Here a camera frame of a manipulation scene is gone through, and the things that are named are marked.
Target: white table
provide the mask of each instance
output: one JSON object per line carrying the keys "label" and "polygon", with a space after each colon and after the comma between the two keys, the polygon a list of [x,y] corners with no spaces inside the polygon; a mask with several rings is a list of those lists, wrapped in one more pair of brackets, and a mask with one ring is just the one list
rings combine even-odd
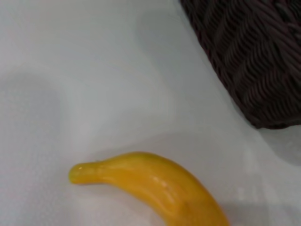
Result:
{"label": "white table", "polygon": [[301,127],[255,130],[173,0],[0,2],[0,224],[163,226],[69,168],[145,150],[214,195],[233,226],[301,225]]}

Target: wicker basket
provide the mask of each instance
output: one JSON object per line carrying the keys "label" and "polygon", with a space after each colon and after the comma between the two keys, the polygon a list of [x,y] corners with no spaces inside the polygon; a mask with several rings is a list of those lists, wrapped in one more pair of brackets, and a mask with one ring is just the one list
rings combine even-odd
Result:
{"label": "wicker basket", "polygon": [[219,79],[256,128],[301,124],[301,0],[181,0]]}

